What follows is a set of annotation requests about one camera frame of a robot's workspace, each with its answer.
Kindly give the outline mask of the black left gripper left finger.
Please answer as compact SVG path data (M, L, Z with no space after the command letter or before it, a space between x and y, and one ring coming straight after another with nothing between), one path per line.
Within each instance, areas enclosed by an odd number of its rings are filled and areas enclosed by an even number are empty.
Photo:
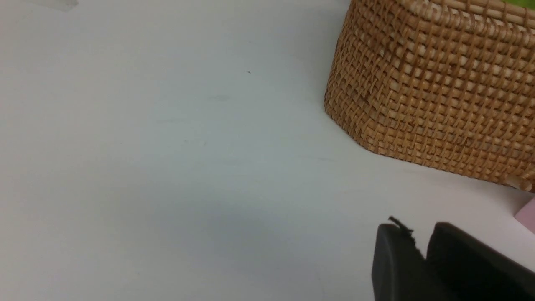
M416 246L413 230L395 217L377 229L372 262L376 301L454 301Z

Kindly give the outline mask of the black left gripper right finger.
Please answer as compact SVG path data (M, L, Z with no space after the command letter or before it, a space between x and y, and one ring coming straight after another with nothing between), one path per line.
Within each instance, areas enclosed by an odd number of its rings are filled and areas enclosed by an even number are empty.
M426 261L459 301L533 301L534 272L455 225L439 222Z

